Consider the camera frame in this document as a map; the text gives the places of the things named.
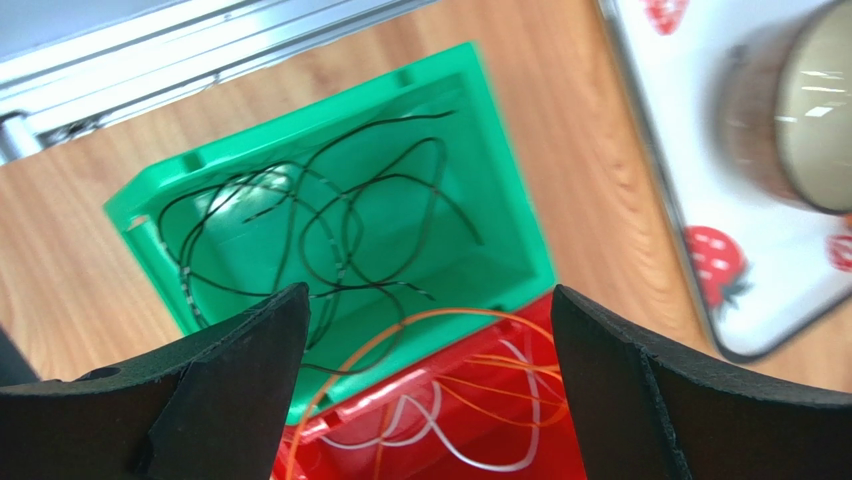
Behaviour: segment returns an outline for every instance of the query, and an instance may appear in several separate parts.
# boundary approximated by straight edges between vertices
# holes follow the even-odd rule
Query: red strawberry
[[[737,242],[715,228],[687,227],[686,244],[707,305],[714,311],[726,304],[736,308],[736,297],[751,288],[743,280],[748,262]]]
[[[677,30],[689,0],[645,0],[645,13],[660,35]]]
[[[852,235],[828,237],[828,259],[841,272],[852,272]]]

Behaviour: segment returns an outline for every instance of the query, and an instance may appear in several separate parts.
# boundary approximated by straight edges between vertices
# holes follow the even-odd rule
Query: tray with strawberry print
[[[737,56],[829,1],[600,0],[708,333],[734,362],[766,355],[852,294],[850,225],[775,200],[718,142]]]

